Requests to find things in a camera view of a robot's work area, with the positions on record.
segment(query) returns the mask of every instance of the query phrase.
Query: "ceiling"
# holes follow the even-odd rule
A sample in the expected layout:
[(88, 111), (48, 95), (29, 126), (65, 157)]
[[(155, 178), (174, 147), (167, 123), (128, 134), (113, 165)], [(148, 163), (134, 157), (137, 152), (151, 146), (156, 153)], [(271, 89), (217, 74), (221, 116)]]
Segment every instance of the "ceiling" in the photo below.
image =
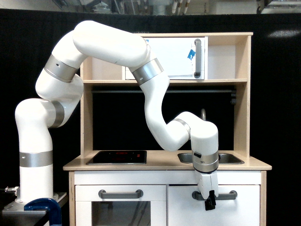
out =
[(132, 15), (301, 13), (301, 0), (0, 0), (0, 8)]

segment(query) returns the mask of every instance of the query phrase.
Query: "microwave handle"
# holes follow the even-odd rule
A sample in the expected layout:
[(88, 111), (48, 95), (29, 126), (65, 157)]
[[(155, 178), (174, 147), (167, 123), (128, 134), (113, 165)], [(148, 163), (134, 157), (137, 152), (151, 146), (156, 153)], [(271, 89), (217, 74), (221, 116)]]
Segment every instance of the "microwave handle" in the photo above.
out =
[(98, 196), (102, 199), (139, 199), (143, 196), (143, 191), (138, 189), (132, 193), (107, 193), (105, 190), (100, 190)]
[(196, 45), (196, 72), (194, 72), (194, 77), (198, 79), (201, 76), (202, 71), (202, 42), (200, 39), (195, 39), (194, 44)]

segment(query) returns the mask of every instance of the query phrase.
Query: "blue sticker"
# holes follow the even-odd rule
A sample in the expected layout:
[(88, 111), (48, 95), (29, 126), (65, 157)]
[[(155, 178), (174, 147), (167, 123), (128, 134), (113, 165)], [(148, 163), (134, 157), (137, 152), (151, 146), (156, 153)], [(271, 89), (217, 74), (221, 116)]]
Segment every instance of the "blue sticker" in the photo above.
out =
[(192, 60), (195, 54), (196, 54), (196, 52), (191, 49), (187, 58)]

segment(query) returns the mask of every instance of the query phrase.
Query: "drawer handle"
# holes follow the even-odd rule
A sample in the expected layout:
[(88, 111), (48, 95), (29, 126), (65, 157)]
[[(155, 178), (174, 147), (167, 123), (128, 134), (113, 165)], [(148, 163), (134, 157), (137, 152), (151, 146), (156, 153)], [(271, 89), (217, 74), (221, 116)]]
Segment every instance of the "drawer handle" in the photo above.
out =
[[(194, 191), (192, 193), (193, 199), (199, 201), (206, 201), (200, 192)], [(237, 197), (236, 191), (230, 191), (228, 194), (219, 194), (218, 197), (215, 197), (215, 200), (235, 200)]]
[(133, 193), (107, 193), (105, 190), (100, 190), (98, 196), (102, 199), (139, 199), (143, 196), (143, 191), (138, 189)]

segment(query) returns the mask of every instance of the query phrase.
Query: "white cabinet door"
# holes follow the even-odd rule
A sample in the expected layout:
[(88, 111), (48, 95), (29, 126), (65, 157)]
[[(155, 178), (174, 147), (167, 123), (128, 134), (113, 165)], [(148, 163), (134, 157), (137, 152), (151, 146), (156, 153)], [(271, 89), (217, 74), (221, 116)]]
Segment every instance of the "white cabinet door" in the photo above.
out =
[(168, 226), (259, 226), (260, 186), (219, 186), (219, 193), (232, 190), (236, 200), (217, 200), (214, 210), (205, 211), (205, 202), (191, 196), (197, 186), (169, 186)]

